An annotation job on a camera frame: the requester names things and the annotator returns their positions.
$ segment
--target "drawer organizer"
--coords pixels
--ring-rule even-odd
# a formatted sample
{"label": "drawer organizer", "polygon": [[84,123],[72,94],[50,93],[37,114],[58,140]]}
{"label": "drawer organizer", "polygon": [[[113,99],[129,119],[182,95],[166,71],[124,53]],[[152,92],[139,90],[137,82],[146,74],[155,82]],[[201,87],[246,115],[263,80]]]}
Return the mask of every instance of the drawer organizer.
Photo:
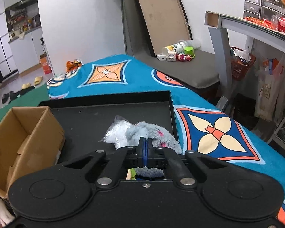
{"label": "drawer organizer", "polygon": [[285,17],[282,0],[245,0],[243,17],[271,20],[275,14]]}

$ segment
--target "orange bag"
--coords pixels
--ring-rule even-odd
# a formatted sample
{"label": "orange bag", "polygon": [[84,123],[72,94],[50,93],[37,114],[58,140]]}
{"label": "orange bag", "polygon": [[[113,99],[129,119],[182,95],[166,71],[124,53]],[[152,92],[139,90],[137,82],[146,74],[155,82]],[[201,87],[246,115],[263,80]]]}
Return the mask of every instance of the orange bag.
{"label": "orange bag", "polygon": [[82,66],[82,63],[80,61],[74,60],[73,62],[71,61],[67,61],[66,62],[66,68],[67,68],[67,72],[71,71],[71,70],[75,70],[78,67]]}

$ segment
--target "blue blanket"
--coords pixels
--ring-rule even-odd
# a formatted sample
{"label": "blue blanket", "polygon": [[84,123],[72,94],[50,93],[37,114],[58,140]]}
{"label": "blue blanket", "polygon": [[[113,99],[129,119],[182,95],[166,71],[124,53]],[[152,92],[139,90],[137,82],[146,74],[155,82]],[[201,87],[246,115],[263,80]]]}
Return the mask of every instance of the blue blanket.
{"label": "blue blanket", "polygon": [[[193,149],[265,173],[285,189],[281,155],[196,93],[133,57],[115,55],[85,64],[49,80],[47,86],[52,99],[169,90],[183,153]],[[278,219],[285,224],[285,201]]]}

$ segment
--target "white wall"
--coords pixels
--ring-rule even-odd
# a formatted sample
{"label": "white wall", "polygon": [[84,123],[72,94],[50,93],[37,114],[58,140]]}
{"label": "white wall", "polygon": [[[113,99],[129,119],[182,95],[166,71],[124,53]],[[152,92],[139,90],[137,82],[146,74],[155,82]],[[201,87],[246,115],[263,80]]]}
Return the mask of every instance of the white wall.
{"label": "white wall", "polygon": [[55,74],[68,60],[125,53],[120,0],[38,0],[38,7]]}
{"label": "white wall", "polygon": [[[244,0],[182,0],[193,38],[201,41],[201,50],[214,53],[208,28],[204,25],[205,12],[212,11],[243,17]],[[245,48],[247,37],[237,32],[228,32],[231,46]]]}

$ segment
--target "black slipper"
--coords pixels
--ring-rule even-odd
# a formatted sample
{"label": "black slipper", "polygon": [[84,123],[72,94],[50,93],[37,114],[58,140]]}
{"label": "black slipper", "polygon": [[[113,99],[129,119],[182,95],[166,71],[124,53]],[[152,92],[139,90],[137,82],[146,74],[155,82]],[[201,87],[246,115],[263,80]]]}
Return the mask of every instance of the black slipper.
{"label": "black slipper", "polygon": [[4,104],[4,103],[6,103],[6,101],[8,100],[8,98],[9,98],[9,93],[5,93],[5,94],[3,94],[3,96],[2,96],[2,103]]}

